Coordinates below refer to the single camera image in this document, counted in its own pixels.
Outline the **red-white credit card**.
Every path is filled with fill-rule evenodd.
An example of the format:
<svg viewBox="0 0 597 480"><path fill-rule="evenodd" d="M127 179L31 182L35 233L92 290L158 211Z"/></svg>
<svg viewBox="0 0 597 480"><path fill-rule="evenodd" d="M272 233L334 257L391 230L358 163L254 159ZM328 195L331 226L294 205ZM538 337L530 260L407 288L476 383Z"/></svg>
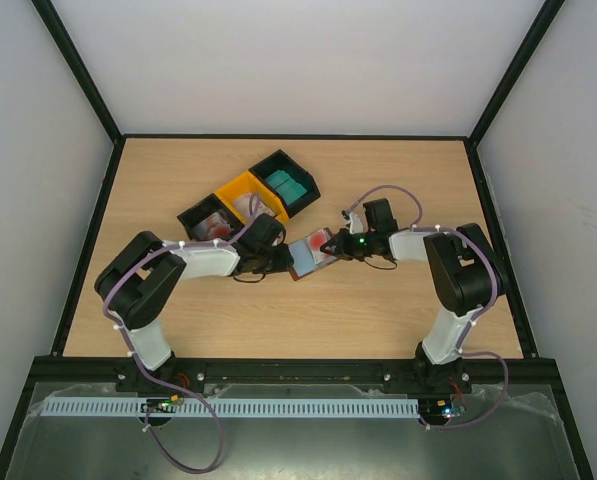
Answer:
<svg viewBox="0 0 597 480"><path fill-rule="evenodd" d="M326 228L321 228L313 232L306 238L308 250L316 265L329 263L334 260L334 257L332 255L321 251L321 247L330 239L330 232Z"/></svg>

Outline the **black bin with red cards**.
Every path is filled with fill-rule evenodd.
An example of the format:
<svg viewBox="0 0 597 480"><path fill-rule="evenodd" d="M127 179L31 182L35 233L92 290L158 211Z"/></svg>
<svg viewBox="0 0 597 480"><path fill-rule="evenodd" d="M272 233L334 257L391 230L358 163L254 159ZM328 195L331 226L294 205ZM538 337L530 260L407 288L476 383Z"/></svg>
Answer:
<svg viewBox="0 0 597 480"><path fill-rule="evenodd" d="M177 216L187 236L194 241L230 239L243 227L243 222L217 195L210 194Z"/></svg>

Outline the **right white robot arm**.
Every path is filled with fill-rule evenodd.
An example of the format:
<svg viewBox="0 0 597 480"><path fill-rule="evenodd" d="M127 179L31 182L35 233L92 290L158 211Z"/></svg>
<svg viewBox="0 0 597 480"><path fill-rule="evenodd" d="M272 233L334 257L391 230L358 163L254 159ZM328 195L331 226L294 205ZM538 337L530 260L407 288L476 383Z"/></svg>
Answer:
<svg viewBox="0 0 597 480"><path fill-rule="evenodd" d="M366 225L345 211L346 225L320 251L340 260L381 257L397 265L428 264L441 307L426 337L417 345L413 376L428 392L463 380L464 343L479 318L506 294L508 275L480 225L399 228L390 203L363 204Z"/></svg>

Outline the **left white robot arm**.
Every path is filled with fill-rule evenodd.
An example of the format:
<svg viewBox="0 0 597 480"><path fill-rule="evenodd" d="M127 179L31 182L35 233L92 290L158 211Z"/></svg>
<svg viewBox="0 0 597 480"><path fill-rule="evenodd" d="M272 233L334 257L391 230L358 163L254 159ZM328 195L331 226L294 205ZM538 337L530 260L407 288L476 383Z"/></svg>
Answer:
<svg viewBox="0 0 597 480"><path fill-rule="evenodd" d="M265 213L228 240L172 242L143 231L102 271L94 290L129 354L155 371L172 356L159 316L176 285L194 278L286 272L293 259L285 234L284 225Z"/></svg>

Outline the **brown leather card holder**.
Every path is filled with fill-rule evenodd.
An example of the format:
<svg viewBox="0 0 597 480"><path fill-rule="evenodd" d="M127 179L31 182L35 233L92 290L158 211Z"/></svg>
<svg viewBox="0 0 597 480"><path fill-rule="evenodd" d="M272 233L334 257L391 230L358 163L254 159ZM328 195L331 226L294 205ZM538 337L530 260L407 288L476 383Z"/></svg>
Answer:
<svg viewBox="0 0 597 480"><path fill-rule="evenodd" d="M334 257L334 260L329 263L316 265L306 243L306 238L309 235L289 245L289 253L293 259L293 265L290 267L289 273L294 281L301 280L306 276L326 268L338 261L338 258Z"/></svg>

